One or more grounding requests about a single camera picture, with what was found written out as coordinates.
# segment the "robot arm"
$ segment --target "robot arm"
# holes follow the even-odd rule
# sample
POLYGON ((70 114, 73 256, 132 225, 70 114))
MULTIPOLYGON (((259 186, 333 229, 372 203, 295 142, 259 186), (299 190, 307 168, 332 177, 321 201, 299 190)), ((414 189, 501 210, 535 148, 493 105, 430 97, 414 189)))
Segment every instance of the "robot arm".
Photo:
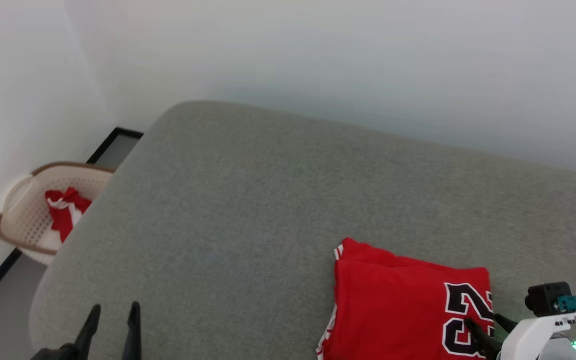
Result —
POLYGON ((566 282, 531 286, 525 304, 535 316, 516 323, 495 314, 494 319, 509 335, 503 344, 484 333, 470 319, 466 320, 487 360, 574 360, 576 341, 553 339, 553 333, 570 330, 575 324, 576 296, 566 282))

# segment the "basketball jersey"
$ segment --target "basketball jersey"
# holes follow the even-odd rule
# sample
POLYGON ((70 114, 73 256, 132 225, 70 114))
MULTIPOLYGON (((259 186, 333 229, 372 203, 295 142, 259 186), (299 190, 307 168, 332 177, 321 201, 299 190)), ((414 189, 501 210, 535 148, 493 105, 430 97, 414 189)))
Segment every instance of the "basketball jersey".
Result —
POLYGON ((395 256, 349 237, 334 256, 336 304, 318 358, 485 358, 464 324, 470 317, 492 335, 485 268, 454 269, 395 256))

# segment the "floor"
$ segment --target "floor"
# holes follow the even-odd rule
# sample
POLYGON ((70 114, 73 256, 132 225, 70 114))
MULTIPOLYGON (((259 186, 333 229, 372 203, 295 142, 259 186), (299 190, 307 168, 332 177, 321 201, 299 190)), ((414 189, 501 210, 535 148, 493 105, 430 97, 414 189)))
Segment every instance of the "floor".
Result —
MULTIPOLYGON (((116 169, 137 141, 119 135, 96 164, 116 169)), ((29 360, 36 353, 30 345, 28 314, 45 270, 44 265, 22 255, 0 281, 0 360, 29 360)))

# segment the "jersey number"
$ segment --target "jersey number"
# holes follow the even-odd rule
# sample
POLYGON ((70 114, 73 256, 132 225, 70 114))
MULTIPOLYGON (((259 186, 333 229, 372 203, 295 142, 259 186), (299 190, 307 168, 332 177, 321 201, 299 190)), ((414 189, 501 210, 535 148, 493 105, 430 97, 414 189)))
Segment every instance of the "jersey number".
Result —
MULTIPOLYGON (((446 313, 467 315, 468 309, 472 305, 480 319, 491 322, 491 325, 487 327, 487 334, 492 337, 492 322, 495 314, 492 312, 490 292, 486 292, 486 299, 484 299, 470 284, 449 284, 445 282, 444 285, 446 287, 446 313)), ((470 332, 466 341, 458 340, 459 335, 466 331, 464 319, 452 317, 446 321, 443 324, 443 348, 453 355, 485 358, 478 352, 478 346, 471 339, 470 332)))

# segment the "gray fabric surface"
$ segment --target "gray fabric surface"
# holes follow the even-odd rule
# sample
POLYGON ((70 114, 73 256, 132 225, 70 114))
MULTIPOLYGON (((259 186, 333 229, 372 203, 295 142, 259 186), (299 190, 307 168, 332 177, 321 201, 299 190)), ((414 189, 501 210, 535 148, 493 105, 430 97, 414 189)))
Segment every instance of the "gray fabric surface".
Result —
MULTIPOLYGON (((89 208, 34 298, 35 347, 102 306, 91 359, 118 359, 141 303, 145 359, 313 359, 343 237, 487 267, 494 309, 576 292, 576 173, 218 102, 163 114, 89 208)), ((576 326, 570 335, 576 337, 576 326)))

